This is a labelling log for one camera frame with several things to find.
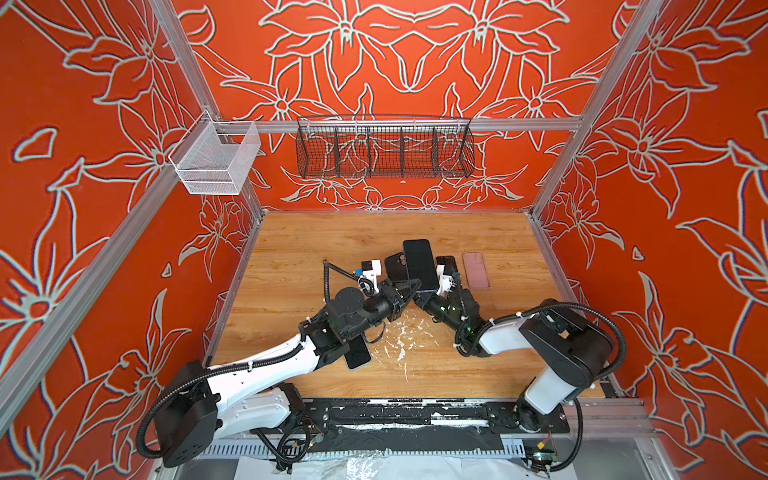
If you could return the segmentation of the black phone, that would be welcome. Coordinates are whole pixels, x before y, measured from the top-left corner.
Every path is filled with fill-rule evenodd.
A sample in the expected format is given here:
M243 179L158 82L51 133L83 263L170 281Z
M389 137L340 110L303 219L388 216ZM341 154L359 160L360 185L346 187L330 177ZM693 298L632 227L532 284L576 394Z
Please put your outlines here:
M349 350L344 355L347 368L351 371L368 365L372 361L365 337L359 335L349 342Z
M439 276L427 239L411 239L402 243L405 268L409 280L419 280L420 293L435 293L439 288Z

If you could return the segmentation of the pink clear phone case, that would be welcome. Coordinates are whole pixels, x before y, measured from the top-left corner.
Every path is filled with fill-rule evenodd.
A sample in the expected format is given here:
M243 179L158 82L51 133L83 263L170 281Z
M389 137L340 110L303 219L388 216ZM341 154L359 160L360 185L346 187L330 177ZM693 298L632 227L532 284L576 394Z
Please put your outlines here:
M488 290L490 279L483 255L480 252L467 252L462 255L462 260L469 288Z

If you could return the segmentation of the black phone case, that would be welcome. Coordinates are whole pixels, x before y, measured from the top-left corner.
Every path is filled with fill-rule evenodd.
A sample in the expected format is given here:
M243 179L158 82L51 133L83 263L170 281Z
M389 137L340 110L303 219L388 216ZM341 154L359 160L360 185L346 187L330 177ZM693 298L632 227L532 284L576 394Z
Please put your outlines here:
M406 267L405 255L398 252L388 256L384 261L386 275L393 283L402 282L409 279Z

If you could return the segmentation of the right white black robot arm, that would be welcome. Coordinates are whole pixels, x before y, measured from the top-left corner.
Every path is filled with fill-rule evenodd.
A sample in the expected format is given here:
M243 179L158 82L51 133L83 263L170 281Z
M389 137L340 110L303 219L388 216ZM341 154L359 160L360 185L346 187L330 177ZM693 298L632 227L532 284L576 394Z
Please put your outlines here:
M527 311L485 320L467 289L446 296L421 293L415 303L454 331L454 348L463 357L531 349L542 359L544 370L518 399L521 416L551 414L611 374L625 357L625 344L603 330L606 317L587 305L547 299Z

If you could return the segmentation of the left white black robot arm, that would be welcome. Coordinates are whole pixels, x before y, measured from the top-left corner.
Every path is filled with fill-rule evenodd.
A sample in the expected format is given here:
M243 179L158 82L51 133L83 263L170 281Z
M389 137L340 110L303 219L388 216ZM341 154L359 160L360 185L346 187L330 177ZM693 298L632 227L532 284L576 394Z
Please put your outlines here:
M282 427L305 410L290 379L339 359L351 370L370 363L367 331L397 320L420 286L419 280L385 279L370 297L344 288L282 344L225 365L187 363L141 420L138 452L177 467L221 437Z

